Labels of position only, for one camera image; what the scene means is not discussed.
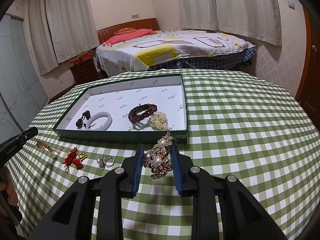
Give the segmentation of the person left hand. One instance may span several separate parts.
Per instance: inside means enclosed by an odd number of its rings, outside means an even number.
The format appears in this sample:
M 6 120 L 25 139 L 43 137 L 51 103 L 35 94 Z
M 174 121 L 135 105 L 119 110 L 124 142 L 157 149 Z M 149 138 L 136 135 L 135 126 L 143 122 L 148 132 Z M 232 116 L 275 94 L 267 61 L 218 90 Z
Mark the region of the person left hand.
M 8 194 L 8 204 L 12 206 L 18 205 L 18 196 L 14 187 L 14 182 L 10 171 L 8 169 L 5 170 L 6 182 L 1 181 L 1 191 L 5 191 Z

